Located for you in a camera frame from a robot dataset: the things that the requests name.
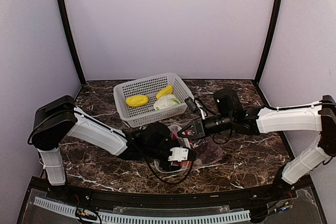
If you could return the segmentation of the clear zip top bag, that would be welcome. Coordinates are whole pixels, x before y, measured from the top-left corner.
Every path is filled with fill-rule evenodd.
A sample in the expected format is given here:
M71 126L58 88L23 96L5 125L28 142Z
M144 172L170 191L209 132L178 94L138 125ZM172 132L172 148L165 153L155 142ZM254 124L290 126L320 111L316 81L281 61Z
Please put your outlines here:
M205 167L207 165L214 164L220 161L223 157L223 150L219 145L213 142L210 137L199 139L199 140L189 140L187 138L178 137L177 133L182 127L179 124L173 124L169 126L171 131L171 139L179 143L179 146L185 146L197 153L197 159L194 162L193 169ZM157 170L159 160L154 160L154 166ZM188 169L180 169L175 172L160 172L164 174L172 173L183 173Z

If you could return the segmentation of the red fake food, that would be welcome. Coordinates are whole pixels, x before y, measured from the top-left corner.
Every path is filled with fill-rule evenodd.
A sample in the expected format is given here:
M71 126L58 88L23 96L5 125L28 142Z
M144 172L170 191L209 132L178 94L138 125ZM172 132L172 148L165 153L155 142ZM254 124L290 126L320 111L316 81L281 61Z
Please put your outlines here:
M190 161L183 161L183 162L179 162L179 166L181 169L188 169L190 166L191 166L191 163Z

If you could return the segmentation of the white fake cauliflower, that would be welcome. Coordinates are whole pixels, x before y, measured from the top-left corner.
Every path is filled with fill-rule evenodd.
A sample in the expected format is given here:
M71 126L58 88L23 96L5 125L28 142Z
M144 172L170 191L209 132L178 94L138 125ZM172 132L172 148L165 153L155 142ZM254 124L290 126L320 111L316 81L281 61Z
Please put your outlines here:
M181 104L179 99L173 94L161 96L153 105L154 110L163 110Z

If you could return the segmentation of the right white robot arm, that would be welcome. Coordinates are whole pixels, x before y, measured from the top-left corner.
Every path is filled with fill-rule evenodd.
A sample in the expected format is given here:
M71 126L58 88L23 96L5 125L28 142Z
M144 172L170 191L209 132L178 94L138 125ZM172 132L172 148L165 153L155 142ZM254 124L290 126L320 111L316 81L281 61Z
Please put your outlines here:
M260 135L281 131L316 131L313 143L279 170L275 183L268 188L273 200L280 199L302 176L324 161L335 157L335 101L325 95L320 101L290 107L260 106L244 110L235 90L221 89L213 94L218 114L197 118L178 135L201 139L223 131L242 135Z

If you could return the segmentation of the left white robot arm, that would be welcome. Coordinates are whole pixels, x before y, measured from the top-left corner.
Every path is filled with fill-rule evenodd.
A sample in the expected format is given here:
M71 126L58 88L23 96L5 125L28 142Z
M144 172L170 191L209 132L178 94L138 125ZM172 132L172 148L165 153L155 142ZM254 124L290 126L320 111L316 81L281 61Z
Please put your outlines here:
M162 123L151 123L144 130L128 134L94 119L75 106L73 97L65 95L36 111L27 143L38 150L54 193L69 201L74 189L66 183L59 148L65 136L88 142L126 161L146 157L169 164L185 161L188 150L172 140L170 134Z

